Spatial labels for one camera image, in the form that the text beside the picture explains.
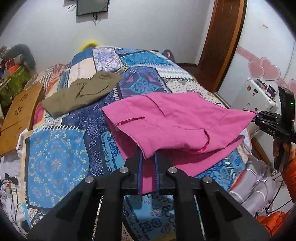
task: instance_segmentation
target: olive green cloth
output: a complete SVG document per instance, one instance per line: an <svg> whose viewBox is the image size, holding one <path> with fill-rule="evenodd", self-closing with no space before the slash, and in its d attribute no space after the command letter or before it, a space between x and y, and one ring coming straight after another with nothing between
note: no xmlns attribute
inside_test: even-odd
<svg viewBox="0 0 296 241"><path fill-rule="evenodd" d="M118 74L99 71L90 80L78 79L69 88L61 89L42 101L52 116L69 113L98 101L121 80Z"/></svg>

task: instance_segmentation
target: metal screw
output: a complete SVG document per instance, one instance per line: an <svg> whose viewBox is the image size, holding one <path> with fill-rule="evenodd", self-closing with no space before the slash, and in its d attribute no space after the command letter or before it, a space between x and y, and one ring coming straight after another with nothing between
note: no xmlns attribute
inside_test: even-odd
<svg viewBox="0 0 296 241"><path fill-rule="evenodd" d="M213 181L213 179L211 177L209 177L209 176L206 176L206 177L203 178L203 181L205 183L211 183Z"/></svg>
<svg viewBox="0 0 296 241"><path fill-rule="evenodd" d="M86 183L92 183L94 178L92 176L87 176L84 180Z"/></svg>
<svg viewBox="0 0 296 241"><path fill-rule="evenodd" d="M168 172L170 172L170 173L176 173L177 171L178 171L178 169L175 168L175 167L169 167L168 168Z"/></svg>
<svg viewBox="0 0 296 241"><path fill-rule="evenodd" d="M127 173L127 172L128 172L128 168L127 168L127 167L121 167L121 168L119 169L119 171L120 171L121 173Z"/></svg>

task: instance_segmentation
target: paisley pattern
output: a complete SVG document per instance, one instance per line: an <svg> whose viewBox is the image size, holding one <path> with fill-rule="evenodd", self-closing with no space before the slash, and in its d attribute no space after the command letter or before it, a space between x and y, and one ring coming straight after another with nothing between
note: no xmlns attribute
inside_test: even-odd
<svg viewBox="0 0 296 241"><path fill-rule="evenodd" d="M43 130L27 139L25 163L29 208L54 207L87 176L85 130Z"/></svg>
<svg viewBox="0 0 296 241"><path fill-rule="evenodd" d="M117 148L114 138L110 131L105 131L101 135L102 150L107 164L108 172L124 166L124 160Z"/></svg>
<svg viewBox="0 0 296 241"><path fill-rule="evenodd" d="M241 156L237 150L234 150L227 158L197 175L196 178L209 176L227 191L230 189L235 178L244 170L244 167L245 164Z"/></svg>
<svg viewBox="0 0 296 241"><path fill-rule="evenodd" d="M108 129L108 125L101 108L114 101L114 94L111 92L99 102L75 110L62 120L62 125L79 126L81 129L86 129L84 142L90 162L88 175L105 174L106 170L103 169L101 159L100 134Z"/></svg>
<svg viewBox="0 0 296 241"><path fill-rule="evenodd" d="M121 54L130 54L130 53L135 53L135 52L143 52L145 50L139 50L139 49L128 49L128 48L115 48L115 52L118 55Z"/></svg>
<svg viewBox="0 0 296 241"><path fill-rule="evenodd" d="M93 49L96 70L116 71L124 66L114 48L104 47Z"/></svg>
<svg viewBox="0 0 296 241"><path fill-rule="evenodd" d="M171 65L171 63L166 59L162 57L158 57L157 55L144 50L143 52L120 55L120 59L126 66L129 66L129 67L134 67L134 66L155 67L158 64Z"/></svg>
<svg viewBox="0 0 296 241"><path fill-rule="evenodd" d="M154 68L133 67L121 75L119 82L122 98L154 91L170 93Z"/></svg>

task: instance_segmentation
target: pink fabric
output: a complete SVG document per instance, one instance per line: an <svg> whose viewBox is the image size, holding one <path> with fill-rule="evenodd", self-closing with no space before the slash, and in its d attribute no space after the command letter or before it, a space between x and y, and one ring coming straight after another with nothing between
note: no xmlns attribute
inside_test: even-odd
<svg viewBox="0 0 296 241"><path fill-rule="evenodd" d="M155 151L162 149L175 167L196 176L235 150L243 140L239 134L256 116L222 108L198 93L136 95L102 110L124 160L134 155L136 145L147 159L143 194L155 190Z"/></svg>
<svg viewBox="0 0 296 241"><path fill-rule="evenodd" d="M39 103L37 104L36 109L35 109L33 125L39 123L39 122L42 120L42 118L43 118L43 114L44 114L44 111L45 111L45 110L44 110L44 108L43 108L41 102L39 102Z"/></svg>

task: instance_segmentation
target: wooden door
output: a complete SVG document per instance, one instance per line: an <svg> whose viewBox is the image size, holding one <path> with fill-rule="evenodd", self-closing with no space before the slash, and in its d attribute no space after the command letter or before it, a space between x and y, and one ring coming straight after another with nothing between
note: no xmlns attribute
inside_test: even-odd
<svg viewBox="0 0 296 241"><path fill-rule="evenodd" d="M212 93L220 86L240 37L247 0L215 0L198 64L197 81Z"/></svg>

